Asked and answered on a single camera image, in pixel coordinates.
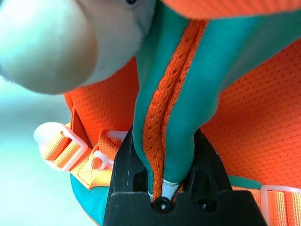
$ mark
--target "white plastic buckle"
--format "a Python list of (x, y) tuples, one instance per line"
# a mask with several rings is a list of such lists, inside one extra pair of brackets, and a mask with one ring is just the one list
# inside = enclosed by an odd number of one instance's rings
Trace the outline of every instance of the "white plastic buckle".
[(276, 185), (263, 185), (260, 189), (261, 194), (261, 213), (267, 223), (269, 224), (269, 198), (268, 191), (277, 191), (277, 192), (291, 192), (301, 194), (301, 189), (295, 187), (287, 186), (276, 186)]
[(109, 159), (101, 151), (99, 151), (99, 150), (95, 151), (93, 153), (93, 156), (95, 156), (96, 158), (99, 158), (103, 161), (101, 166), (97, 168), (99, 171), (103, 171), (104, 168), (106, 168), (106, 167), (110, 168), (111, 170), (113, 169), (114, 161), (112, 159)]
[(38, 143), (41, 154), (43, 154), (50, 142), (57, 136), (59, 132), (62, 132), (63, 136), (70, 138), (72, 141), (78, 144), (80, 148), (64, 165), (63, 168), (55, 166), (53, 164), (53, 161), (45, 160), (45, 162), (50, 167), (56, 170), (67, 172), (86, 152), (86, 150), (88, 149), (87, 144), (79, 136), (77, 136), (69, 127), (58, 122), (46, 122), (40, 125), (36, 128), (35, 132), (33, 133), (33, 138)]

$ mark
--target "teal fabric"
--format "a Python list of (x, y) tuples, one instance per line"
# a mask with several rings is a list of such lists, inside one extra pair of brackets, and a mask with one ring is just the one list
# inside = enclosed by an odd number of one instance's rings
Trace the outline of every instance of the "teal fabric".
[(95, 187), (88, 190), (73, 175), (71, 175), (71, 186), (76, 199), (84, 211), (97, 224), (103, 225), (109, 187)]
[(260, 189), (262, 184), (256, 180), (244, 177), (228, 176), (231, 186), (243, 187), (248, 189)]
[[(298, 39), (300, 18), (298, 11), (210, 21), (168, 123), (165, 180), (180, 182), (185, 178), (193, 160), (193, 134), (216, 112), (220, 93)], [(150, 193), (154, 178), (143, 152), (144, 118), (188, 22), (158, 3), (150, 34), (137, 55), (140, 92), (133, 135), (137, 153), (149, 173)]]
[(220, 93), (301, 36), (301, 11), (209, 23), (167, 125), (164, 179), (190, 170), (194, 132), (213, 117)]
[(187, 24), (187, 19), (180, 17), (158, 1), (150, 33), (137, 54), (140, 92), (135, 107), (133, 141), (137, 154), (148, 171), (150, 193), (153, 190), (154, 178), (142, 146), (144, 118)]

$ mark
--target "orange mesh trim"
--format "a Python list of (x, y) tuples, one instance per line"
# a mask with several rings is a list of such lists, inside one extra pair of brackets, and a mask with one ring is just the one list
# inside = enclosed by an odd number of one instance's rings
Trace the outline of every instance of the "orange mesh trim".
[(181, 15), (192, 19), (254, 16), (293, 11), (299, 0), (162, 0)]
[(196, 40), (200, 40), (200, 28), (202, 28), (203, 31), (204, 24), (206, 24), (204, 21), (190, 21), (158, 85), (158, 89), (154, 93), (145, 117), (143, 149), (154, 172), (154, 199), (160, 196), (163, 178), (164, 148), (162, 145), (161, 131), (165, 110), (181, 73), (183, 72), (184, 75), (180, 79), (183, 80), (186, 76), (192, 60), (191, 55), (196, 51), (196, 48), (194, 48)]

